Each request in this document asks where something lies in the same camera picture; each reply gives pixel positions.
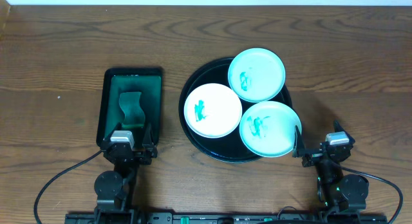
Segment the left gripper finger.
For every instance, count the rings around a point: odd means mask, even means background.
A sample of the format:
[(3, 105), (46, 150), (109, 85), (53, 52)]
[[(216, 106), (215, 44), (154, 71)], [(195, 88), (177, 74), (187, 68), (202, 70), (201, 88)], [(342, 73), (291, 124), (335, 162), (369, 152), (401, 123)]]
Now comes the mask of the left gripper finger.
[(142, 140), (142, 147), (151, 158), (156, 158), (158, 155), (157, 146), (153, 140), (153, 132), (151, 124), (148, 124), (145, 128), (144, 138)]
[(115, 131), (119, 131), (122, 128), (122, 124), (118, 122), (115, 127), (103, 138), (102, 143), (110, 143), (111, 137)]

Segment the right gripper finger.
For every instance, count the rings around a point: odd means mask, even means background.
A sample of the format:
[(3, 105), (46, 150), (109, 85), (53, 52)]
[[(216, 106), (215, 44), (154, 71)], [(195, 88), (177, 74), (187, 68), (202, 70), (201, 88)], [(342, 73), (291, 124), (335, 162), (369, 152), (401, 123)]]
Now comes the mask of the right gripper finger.
[(335, 133), (343, 132), (346, 136), (349, 136), (345, 129), (340, 125), (338, 120), (333, 121), (333, 128)]
[(297, 126), (295, 126), (295, 144), (292, 150), (292, 156), (294, 158), (303, 157), (306, 154), (305, 145), (303, 142), (303, 137)]

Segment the green sponge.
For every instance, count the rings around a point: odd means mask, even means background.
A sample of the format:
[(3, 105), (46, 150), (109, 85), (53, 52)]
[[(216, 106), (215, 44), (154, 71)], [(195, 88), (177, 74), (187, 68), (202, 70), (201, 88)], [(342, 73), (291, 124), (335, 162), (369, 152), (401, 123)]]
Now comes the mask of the green sponge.
[(122, 127), (124, 129), (136, 129), (144, 127), (145, 113), (140, 106), (142, 93), (139, 91), (124, 92), (119, 96), (119, 106), (124, 114)]

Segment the mint plate front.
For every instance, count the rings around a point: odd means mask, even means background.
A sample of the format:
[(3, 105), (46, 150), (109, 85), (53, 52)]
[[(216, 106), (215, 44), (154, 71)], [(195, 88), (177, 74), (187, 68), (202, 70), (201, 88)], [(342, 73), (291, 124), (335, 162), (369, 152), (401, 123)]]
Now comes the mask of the mint plate front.
[(297, 113), (274, 101), (254, 104), (245, 111), (239, 124), (239, 134), (247, 149), (268, 158), (292, 151), (296, 133), (301, 132), (302, 124)]

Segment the white plate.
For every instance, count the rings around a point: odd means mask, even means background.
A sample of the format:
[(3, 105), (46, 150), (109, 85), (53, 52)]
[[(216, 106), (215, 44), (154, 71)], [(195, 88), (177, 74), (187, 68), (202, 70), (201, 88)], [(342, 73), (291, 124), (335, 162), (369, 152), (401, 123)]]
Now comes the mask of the white plate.
[(240, 123), (243, 108), (237, 94), (223, 84), (204, 84), (189, 93), (183, 106), (186, 124), (205, 138), (227, 136)]

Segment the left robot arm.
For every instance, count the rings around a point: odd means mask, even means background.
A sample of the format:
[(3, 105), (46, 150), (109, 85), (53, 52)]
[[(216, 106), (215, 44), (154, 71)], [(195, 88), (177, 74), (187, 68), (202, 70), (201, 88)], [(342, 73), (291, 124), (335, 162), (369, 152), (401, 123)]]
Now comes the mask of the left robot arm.
[(99, 147), (114, 169), (101, 173), (95, 180), (95, 223), (147, 223), (147, 214), (133, 205), (133, 195), (139, 167), (151, 164), (158, 151), (151, 124), (143, 127), (142, 133), (142, 141), (136, 144), (133, 133), (123, 130), (118, 123), (102, 139)]

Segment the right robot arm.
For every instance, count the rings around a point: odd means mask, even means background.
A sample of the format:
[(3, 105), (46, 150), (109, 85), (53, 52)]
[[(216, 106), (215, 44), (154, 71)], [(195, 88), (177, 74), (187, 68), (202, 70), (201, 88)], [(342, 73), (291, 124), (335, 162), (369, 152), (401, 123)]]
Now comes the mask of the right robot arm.
[(317, 192), (325, 208), (318, 213), (322, 223), (360, 223), (360, 211), (366, 208), (369, 181), (358, 174), (343, 175), (341, 162), (351, 156), (355, 143), (338, 121), (333, 122), (334, 132), (315, 149), (305, 147), (298, 127), (292, 156), (302, 159), (303, 167), (314, 166), (317, 171)]

